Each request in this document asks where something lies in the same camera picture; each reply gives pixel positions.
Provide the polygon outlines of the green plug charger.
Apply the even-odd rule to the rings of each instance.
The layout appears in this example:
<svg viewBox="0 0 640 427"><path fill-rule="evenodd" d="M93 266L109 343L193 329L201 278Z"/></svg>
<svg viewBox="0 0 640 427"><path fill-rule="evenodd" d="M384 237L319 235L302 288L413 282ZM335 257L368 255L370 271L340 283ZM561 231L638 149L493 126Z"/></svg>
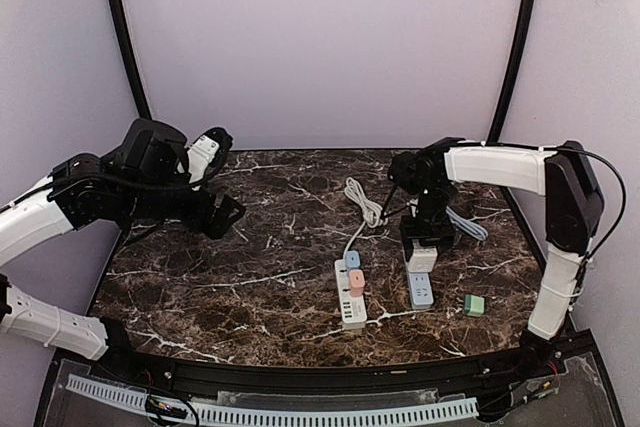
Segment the green plug charger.
<svg viewBox="0 0 640 427"><path fill-rule="evenodd" d="M485 313L485 298L473 294L466 294L464 298L463 314L469 317L480 317Z"/></svg>

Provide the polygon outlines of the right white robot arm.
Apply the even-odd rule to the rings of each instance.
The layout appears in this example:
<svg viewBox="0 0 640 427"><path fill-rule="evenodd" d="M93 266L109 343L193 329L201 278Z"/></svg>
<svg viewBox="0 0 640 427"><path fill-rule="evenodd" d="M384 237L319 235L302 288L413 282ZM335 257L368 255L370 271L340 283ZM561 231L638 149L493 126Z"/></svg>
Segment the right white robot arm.
<svg viewBox="0 0 640 427"><path fill-rule="evenodd" d="M534 379L549 363L548 344L561 332L586 269L604 241L596 236L605 200L592 161L602 158L576 141L560 146L524 146L446 137L417 152L393 157L389 180L416 198L400 221L405 266L429 273L454 240L447 210L459 183L523 190L545 200L547 261L536 304L510 360L521 381Z"/></svg>

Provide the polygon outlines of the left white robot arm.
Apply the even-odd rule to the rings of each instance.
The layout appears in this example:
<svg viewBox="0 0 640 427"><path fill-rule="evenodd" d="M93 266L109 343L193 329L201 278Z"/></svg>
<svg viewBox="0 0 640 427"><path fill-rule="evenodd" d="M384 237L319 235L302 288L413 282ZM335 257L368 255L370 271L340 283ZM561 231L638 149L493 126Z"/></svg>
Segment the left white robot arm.
<svg viewBox="0 0 640 427"><path fill-rule="evenodd" d="M109 153L78 154L1 209L1 262L7 264L55 237L105 220L126 229L148 220L178 221L212 240L241 219L245 207L207 185L233 145L222 127L193 143L176 128L137 119ZM120 383L141 374L124 326L113 319L73 314L1 279L1 331L99 360Z"/></svg>

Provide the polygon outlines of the blue plug charger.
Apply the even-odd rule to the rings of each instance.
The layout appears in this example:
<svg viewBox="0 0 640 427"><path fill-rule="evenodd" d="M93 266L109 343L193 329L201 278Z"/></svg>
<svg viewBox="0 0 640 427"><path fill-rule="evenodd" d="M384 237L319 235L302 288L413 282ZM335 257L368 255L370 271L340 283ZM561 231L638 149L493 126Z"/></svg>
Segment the blue plug charger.
<svg viewBox="0 0 640 427"><path fill-rule="evenodd" d="M345 257L345 267L348 271L357 270L361 268L361 259L358 251L349 250L346 252Z"/></svg>

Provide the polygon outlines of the white power strip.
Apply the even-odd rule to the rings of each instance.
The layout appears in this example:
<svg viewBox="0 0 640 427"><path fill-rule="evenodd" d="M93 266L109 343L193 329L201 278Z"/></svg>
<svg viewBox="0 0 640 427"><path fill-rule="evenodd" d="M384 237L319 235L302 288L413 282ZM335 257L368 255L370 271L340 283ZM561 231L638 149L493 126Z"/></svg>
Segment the white power strip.
<svg viewBox="0 0 640 427"><path fill-rule="evenodd" d="M348 272L344 259L334 262L342 327L345 330L361 330L368 320L364 294L360 298L352 298L350 296Z"/></svg>

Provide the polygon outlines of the pink plug charger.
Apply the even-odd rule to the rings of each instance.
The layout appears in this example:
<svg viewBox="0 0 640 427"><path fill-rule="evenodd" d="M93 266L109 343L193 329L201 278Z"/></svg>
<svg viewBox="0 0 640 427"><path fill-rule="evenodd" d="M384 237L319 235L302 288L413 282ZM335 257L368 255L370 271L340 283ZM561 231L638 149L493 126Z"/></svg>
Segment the pink plug charger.
<svg viewBox="0 0 640 427"><path fill-rule="evenodd" d="M361 269L352 269L348 272L349 294L352 298L360 298L364 294L366 280Z"/></svg>

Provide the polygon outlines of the white cube socket adapter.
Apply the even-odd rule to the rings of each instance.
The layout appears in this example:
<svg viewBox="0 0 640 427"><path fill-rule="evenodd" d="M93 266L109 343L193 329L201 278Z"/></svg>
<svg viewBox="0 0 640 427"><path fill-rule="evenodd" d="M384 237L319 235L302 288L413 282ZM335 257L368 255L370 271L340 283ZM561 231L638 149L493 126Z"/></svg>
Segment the white cube socket adapter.
<svg viewBox="0 0 640 427"><path fill-rule="evenodd" d="M405 261L409 273L431 273L438 258L436 247L422 247L415 244Z"/></svg>

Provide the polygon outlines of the grey blue power strip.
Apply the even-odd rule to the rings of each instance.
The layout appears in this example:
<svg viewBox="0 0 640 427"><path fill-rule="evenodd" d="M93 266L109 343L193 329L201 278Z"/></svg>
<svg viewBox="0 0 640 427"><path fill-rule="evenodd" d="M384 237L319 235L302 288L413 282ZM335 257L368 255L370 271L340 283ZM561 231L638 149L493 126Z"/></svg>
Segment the grey blue power strip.
<svg viewBox="0 0 640 427"><path fill-rule="evenodd" d="M419 244L417 240L412 242L412 249L415 244ZM408 253L405 254L405 261L408 259ZM430 281L430 274L432 273L409 273L405 270L408 281L408 289L410 294L411 306L414 310L429 310L434 304L433 290Z"/></svg>

